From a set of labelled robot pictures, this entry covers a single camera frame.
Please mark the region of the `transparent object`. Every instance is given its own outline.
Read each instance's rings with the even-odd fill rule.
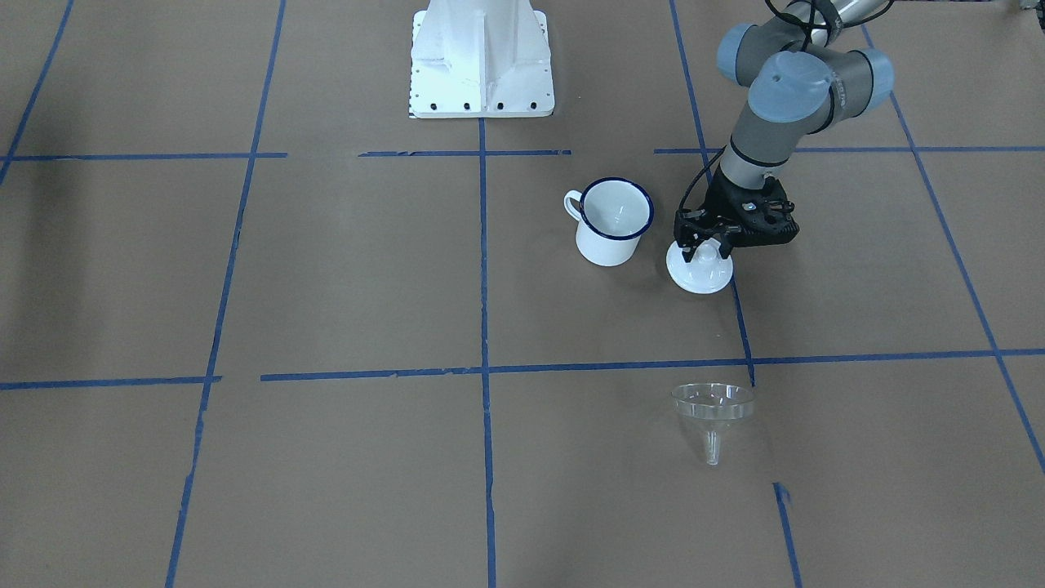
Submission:
[[[746,425],[754,415],[754,393],[733,384],[683,384],[672,394],[683,429],[696,432],[703,458],[717,468],[730,429]]]

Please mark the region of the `gray robotic arm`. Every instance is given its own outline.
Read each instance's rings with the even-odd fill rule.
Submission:
[[[868,17],[883,3],[798,0],[783,13],[774,8],[773,19],[762,26],[738,25],[726,33],[719,70],[749,87],[748,96],[729,144],[716,156],[721,163],[703,204],[691,210],[683,197],[676,212],[675,241],[686,262],[710,238],[718,240],[723,258],[735,246],[794,238],[794,205],[775,174],[803,136],[859,116],[888,97],[893,71],[884,53],[827,48],[842,28],[880,16],[884,10]]]

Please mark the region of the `white mug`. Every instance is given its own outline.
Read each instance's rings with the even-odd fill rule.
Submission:
[[[642,186],[624,178],[596,180],[583,192],[570,190],[562,204],[577,219],[577,249],[597,265],[630,259],[653,222],[653,201]]]

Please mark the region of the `white plastic bracket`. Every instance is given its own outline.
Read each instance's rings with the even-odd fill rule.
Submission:
[[[410,114],[548,116],[555,109],[548,17],[530,0],[432,0],[414,15]]]

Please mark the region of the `mug handle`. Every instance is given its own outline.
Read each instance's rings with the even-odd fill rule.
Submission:
[[[570,212],[570,215],[573,216],[574,219],[579,222],[579,221],[581,221],[581,213],[577,209],[577,206],[574,206],[574,204],[573,204],[574,202],[577,203],[577,206],[580,206],[580,204],[581,204],[581,192],[579,192],[579,191],[577,191],[575,189],[572,189],[572,190],[567,191],[566,192],[566,196],[562,198],[562,205],[566,208],[566,212]]]

